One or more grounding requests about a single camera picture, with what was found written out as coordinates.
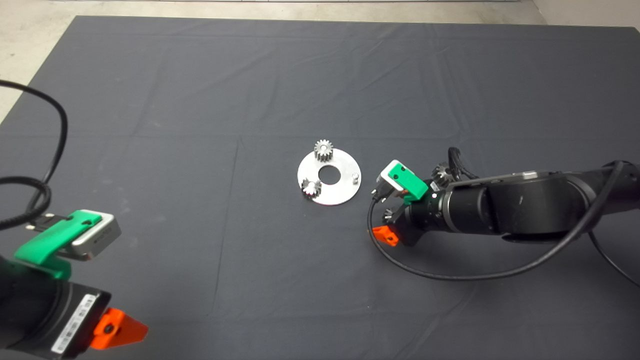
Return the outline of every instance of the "black cable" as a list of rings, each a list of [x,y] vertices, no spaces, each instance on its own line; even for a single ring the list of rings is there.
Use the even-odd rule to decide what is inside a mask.
[[[638,288],[640,288],[640,284],[638,284],[635,280],[633,280],[633,278],[629,276],[629,274],[627,274],[624,270],[622,270],[618,265],[616,265],[616,263],[613,262],[613,260],[609,256],[607,256],[607,254],[605,254],[603,248],[600,246],[600,242],[598,241],[598,238],[596,238],[596,235],[593,233],[593,231],[589,232],[589,238],[591,238],[591,242],[593,243],[593,246],[595,246],[596,250],[609,263],[609,265],[611,265],[614,269],[616,269],[616,271],[620,273],[620,275],[626,277],[627,280],[629,280],[633,285],[636,285]]]
[[[0,79],[0,86],[6,87],[6,88],[13,88],[16,90],[22,90],[23,92],[27,92],[31,95],[35,95],[41,98],[42,100],[48,102],[49,104],[51,104],[58,111],[58,115],[60,116],[60,135],[58,137],[58,146],[56,147],[56,151],[53,154],[53,159],[49,164],[49,168],[47,169],[47,172],[42,177],[42,182],[45,184],[48,184],[49,180],[51,180],[51,176],[53,176],[53,172],[56,171],[56,167],[58,167],[58,163],[60,162],[60,158],[62,157],[62,152],[65,150],[65,144],[67,143],[67,132],[68,132],[67,113],[65,112],[65,109],[62,107],[62,105],[58,101],[56,101],[51,96],[37,89],[31,88],[26,85],[14,83],[13,81],[7,81],[7,80],[1,80],[1,79]],[[27,205],[27,212],[35,208],[36,203],[40,198],[40,194],[41,194],[40,191],[37,191],[33,194],[33,196],[31,197],[31,200]]]
[[[449,158],[449,169],[451,170],[451,174],[456,181],[460,181],[460,175],[464,175],[469,179],[478,179],[479,177],[469,171],[462,160],[460,159],[460,149],[457,147],[450,147],[447,151],[447,155]]]
[[[28,176],[0,177],[0,185],[5,184],[26,185],[32,188],[36,188],[38,194],[43,195],[43,199],[42,201],[40,201],[39,205],[35,206],[33,209],[27,210],[20,215],[0,220],[0,231],[34,220],[35,218],[42,215],[42,213],[49,207],[49,204],[51,203],[51,189],[43,181]]]
[[[544,253],[538,259],[531,261],[526,265],[519,266],[511,270],[495,272],[491,274],[483,274],[483,275],[469,275],[469,276],[442,275],[442,274],[432,274],[429,272],[424,272],[422,270],[418,270],[416,268],[412,268],[410,266],[407,266],[401,263],[400,261],[394,259],[391,255],[389,255],[389,253],[385,251],[382,245],[380,245],[380,242],[376,240],[376,238],[373,236],[372,218],[373,218],[373,208],[378,203],[376,199],[373,199],[371,201],[371,205],[369,206],[369,212],[367,214],[367,231],[369,232],[369,237],[371,238],[371,241],[373,242],[373,244],[376,246],[376,248],[387,260],[389,260],[393,265],[398,266],[404,271],[410,272],[414,275],[426,277],[428,279],[446,280],[446,281],[489,280],[489,279],[501,279],[503,277],[514,276],[514,275],[518,275],[523,272],[529,271],[537,266],[540,266],[542,263],[546,262],[552,256],[556,255],[560,250],[562,250],[567,245],[569,245],[571,241],[577,239],[580,236],[580,234],[582,234],[586,230],[589,224],[594,219],[600,216],[606,204],[609,193],[611,193],[611,190],[613,189],[613,186],[616,180],[620,176],[622,168],[623,168],[623,162],[615,161],[613,170],[611,170],[611,174],[609,174],[609,177],[607,178],[607,182],[602,187],[602,191],[600,191],[598,196],[596,196],[595,200],[593,201],[589,209],[585,212],[585,214],[582,216],[580,221],[578,221],[578,223],[573,227],[573,229],[571,229],[571,231],[569,231],[558,244],[554,245],[549,251]]]

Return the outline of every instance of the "gear teeth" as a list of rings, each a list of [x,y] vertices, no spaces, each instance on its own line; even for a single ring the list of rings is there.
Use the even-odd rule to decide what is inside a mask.
[[[313,199],[320,195],[322,183],[320,180],[310,181],[309,179],[304,179],[302,180],[302,184],[300,184],[300,189],[302,190],[302,195],[308,199]]]
[[[333,144],[327,139],[320,140],[314,145],[314,153],[318,161],[329,161],[333,157]]]
[[[441,188],[446,188],[447,185],[454,181],[453,175],[451,175],[451,171],[449,170],[449,163],[439,163],[438,166],[433,169],[431,177],[433,178],[433,182]]]

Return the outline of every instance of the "white label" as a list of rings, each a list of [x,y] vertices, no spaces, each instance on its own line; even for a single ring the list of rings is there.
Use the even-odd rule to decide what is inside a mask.
[[[439,192],[440,191],[440,187],[438,187],[438,185],[436,185],[436,183],[434,183],[433,181],[431,182],[431,188],[435,192]]]
[[[78,307],[74,311],[74,314],[71,315],[71,318],[69,319],[69,321],[67,321],[67,325],[60,333],[60,336],[58,336],[56,342],[53,343],[51,351],[57,354],[62,354],[63,352],[65,352],[65,350],[67,349],[67,345],[69,345],[71,339],[73,339],[76,335],[76,331],[80,327],[80,324],[82,324],[82,321],[84,320],[86,315],[89,313],[89,309],[91,309],[94,302],[95,295],[86,294],[82,298],[82,301],[80,301],[80,304],[78,304]]]

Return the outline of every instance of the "circular metal plate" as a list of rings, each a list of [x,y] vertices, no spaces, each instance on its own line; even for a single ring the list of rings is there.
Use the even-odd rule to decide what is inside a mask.
[[[340,180],[335,184],[328,185],[320,181],[318,175],[320,169],[328,165],[337,168],[340,172]],[[314,197],[313,201],[322,205],[338,205],[349,200],[358,192],[360,182],[362,182],[362,174],[358,163],[351,155],[342,150],[334,149],[332,158],[325,162],[317,161],[313,152],[305,156],[298,167],[298,187],[304,179],[322,183],[320,195]]]

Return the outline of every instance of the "green 3d-printed part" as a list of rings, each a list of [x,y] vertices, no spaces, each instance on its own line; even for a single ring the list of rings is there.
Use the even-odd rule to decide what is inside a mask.
[[[405,204],[420,200],[429,189],[424,181],[400,163],[391,169],[389,177],[408,192],[404,195]]]
[[[71,264],[56,257],[56,251],[74,241],[83,232],[102,220],[98,214],[76,210],[38,236],[21,246],[14,256],[50,273],[55,279],[71,277]]]

